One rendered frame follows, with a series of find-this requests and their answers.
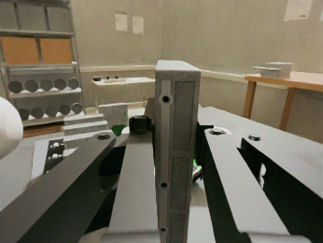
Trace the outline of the grey flat mat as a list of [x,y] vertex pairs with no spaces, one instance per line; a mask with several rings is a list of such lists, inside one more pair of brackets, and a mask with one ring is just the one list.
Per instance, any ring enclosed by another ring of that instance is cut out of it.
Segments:
[[[43,170],[50,140],[63,136],[35,141],[31,186],[43,176]],[[109,225],[84,234],[78,243],[100,243],[107,234]],[[188,243],[216,243],[207,205],[203,179],[192,183]]]

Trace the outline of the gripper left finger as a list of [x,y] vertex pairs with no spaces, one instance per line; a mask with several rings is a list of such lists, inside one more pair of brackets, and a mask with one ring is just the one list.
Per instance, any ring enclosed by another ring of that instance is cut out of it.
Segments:
[[[0,211],[0,243],[78,243],[119,177],[100,243],[161,243],[155,188],[155,98],[120,136],[100,132]],[[120,174],[120,176],[119,176]]]

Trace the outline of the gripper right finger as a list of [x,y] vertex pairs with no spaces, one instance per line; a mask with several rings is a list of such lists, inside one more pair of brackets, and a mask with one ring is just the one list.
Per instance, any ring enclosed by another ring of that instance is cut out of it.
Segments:
[[265,136],[234,137],[200,105],[194,160],[216,243],[323,243],[323,173],[308,163]]

